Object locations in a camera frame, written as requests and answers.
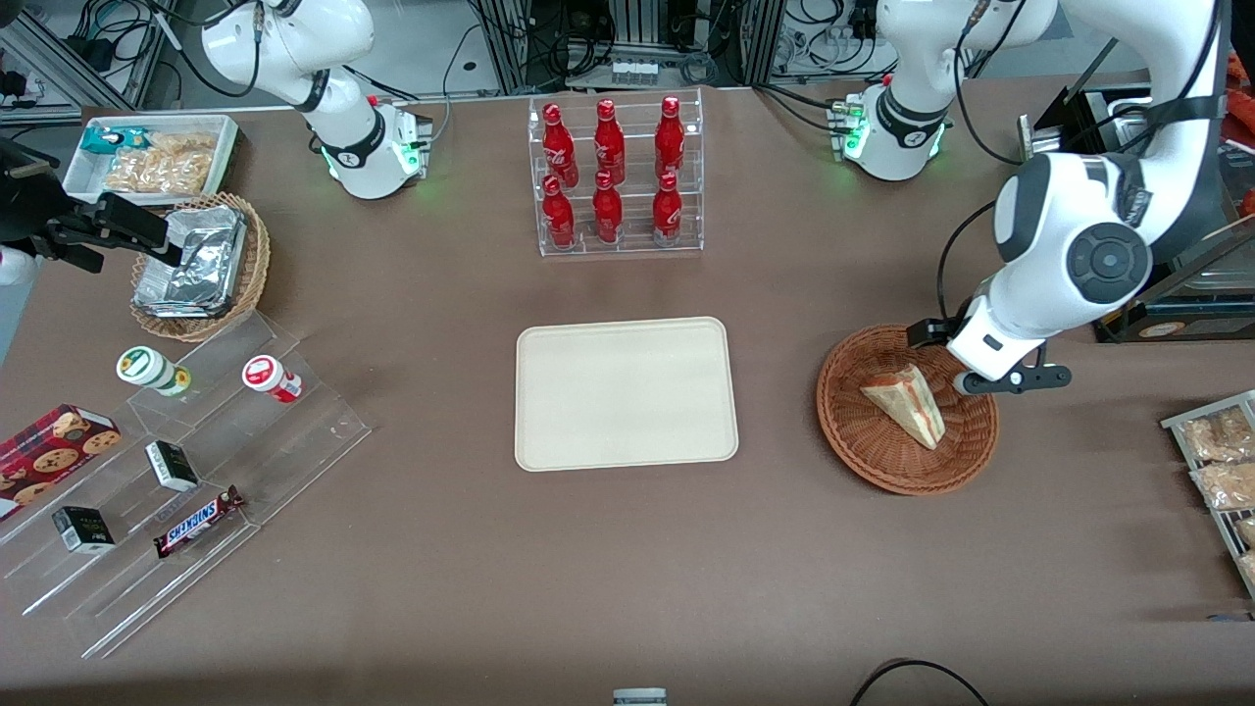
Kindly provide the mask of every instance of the coca-cola bottle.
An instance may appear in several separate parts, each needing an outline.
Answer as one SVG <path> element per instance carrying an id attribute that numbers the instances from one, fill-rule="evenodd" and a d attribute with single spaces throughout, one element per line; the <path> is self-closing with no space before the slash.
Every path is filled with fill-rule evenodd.
<path id="1" fill-rule="evenodd" d="M 571 130 L 562 124 L 562 110 L 548 103 L 541 110 L 545 117 L 545 161 L 550 171 L 562 179 L 562 186 L 575 188 L 580 183 L 580 168 L 575 166 L 575 140 Z"/>
<path id="2" fill-rule="evenodd" d="M 654 242 L 659 247 L 670 247 L 680 237 L 680 208 L 684 202 L 675 191 L 675 172 L 658 177 L 658 193 L 654 194 Z"/>
<path id="3" fill-rule="evenodd" d="M 666 172 L 679 172 L 684 164 L 684 125 L 680 123 L 680 99 L 663 98 L 663 119 L 654 133 L 654 171 L 659 178 Z"/>
<path id="4" fill-rule="evenodd" d="M 592 194 L 592 211 L 597 217 L 597 238 L 606 245 L 619 242 L 624 231 L 624 202 L 615 189 L 609 171 L 597 172 L 597 192 Z"/>
<path id="5" fill-rule="evenodd" d="M 541 201 L 541 209 L 545 211 L 545 227 L 548 229 L 553 247 L 570 250 L 575 247 L 575 212 L 571 202 L 562 193 L 562 184 L 553 174 L 545 174 L 541 181 L 545 188 L 545 199 Z"/>
<path id="6" fill-rule="evenodd" d="M 628 178 L 624 128 L 615 118 L 615 102 L 609 98 L 597 102 L 597 132 L 592 143 L 597 148 L 597 168 L 610 172 L 615 184 L 622 183 Z"/>

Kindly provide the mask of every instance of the packaged pastry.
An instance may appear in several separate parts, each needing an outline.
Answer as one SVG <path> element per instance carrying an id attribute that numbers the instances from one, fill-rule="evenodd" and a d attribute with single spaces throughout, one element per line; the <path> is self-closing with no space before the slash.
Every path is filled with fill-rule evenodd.
<path id="1" fill-rule="evenodd" d="M 1255 458 L 1255 431 L 1240 408 L 1190 420 L 1181 436 L 1200 461 L 1245 461 Z"/>
<path id="2" fill-rule="evenodd" d="M 1247 549 L 1255 549 L 1255 518 L 1237 523 L 1237 537 L 1242 538 Z"/>
<path id="3" fill-rule="evenodd" d="M 1255 508 L 1255 464 L 1211 464 L 1199 470 L 1199 490 L 1216 510 Z"/>
<path id="4" fill-rule="evenodd" d="M 945 435 L 945 421 L 919 369 L 906 366 L 896 374 L 873 376 L 860 390 L 911 439 L 930 451 L 936 450 Z"/>
<path id="5" fill-rule="evenodd" d="M 151 132 L 148 147 L 118 149 L 104 187 L 138 193 L 200 193 L 216 145 L 217 138 L 207 132 Z"/>
<path id="6" fill-rule="evenodd" d="M 1246 581 L 1255 584 L 1255 552 L 1247 552 L 1237 558 L 1237 568 Z"/>

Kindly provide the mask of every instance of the snickers bar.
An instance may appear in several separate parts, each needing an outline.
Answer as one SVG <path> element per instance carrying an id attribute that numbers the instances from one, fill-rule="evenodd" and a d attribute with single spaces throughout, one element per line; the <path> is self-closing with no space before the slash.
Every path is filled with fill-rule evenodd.
<path id="1" fill-rule="evenodd" d="M 226 518 L 231 510 L 243 505 L 243 498 L 232 485 L 225 493 L 218 494 L 212 503 L 201 508 L 191 518 L 174 525 L 168 533 L 153 540 L 157 547 L 157 557 L 164 559 L 174 553 L 181 545 L 187 544 L 210 529 L 210 525 Z"/>

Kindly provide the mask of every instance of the cookie box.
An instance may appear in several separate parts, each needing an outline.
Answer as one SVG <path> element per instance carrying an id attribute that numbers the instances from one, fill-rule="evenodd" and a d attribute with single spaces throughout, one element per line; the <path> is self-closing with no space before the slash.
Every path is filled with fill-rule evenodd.
<path id="1" fill-rule="evenodd" d="M 0 522 L 120 439 L 113 420 L 61 405 L 0 443 Z"/>

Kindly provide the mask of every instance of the plastic bag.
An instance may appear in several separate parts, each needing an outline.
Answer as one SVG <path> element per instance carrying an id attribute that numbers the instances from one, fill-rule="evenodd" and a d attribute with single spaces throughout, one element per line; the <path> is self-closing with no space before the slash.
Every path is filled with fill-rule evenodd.
<path id="1" fill-rule="evenodd" d="M 1204 463 L 1246 461 L 1255 458 L 1255 431 L 1240 408 L 1229 408 L 1182 423 L 1181 436 Z"/>
<path id="2" fill-rule="evenodd" d="M 1211 464 L 1199 470 L 1199 489 L 1216 510 L 1255 508 L 1255 464 Z"/>
<path id="3" fill-rule="evenodd" d="M 1237 537 L 1242 538 L 1247 549 L 1255 549 L 1255 518 L 1246 518 L 1237 523 Z"/>
<path id="4" fill-rule="evenodd" d="M 207 132 L 148 133 L 146 149 L 123 147 L 104 177 L 109 191 L 193 196 L 205 188 L 217 138 Z"/>
<path id="5" fill-rule="evenodd" d="M 1255 584 L 1255 552 L 1247 552 L 1239 557 L 1237 568 L 1242 571 L 1246 581 Z"/>

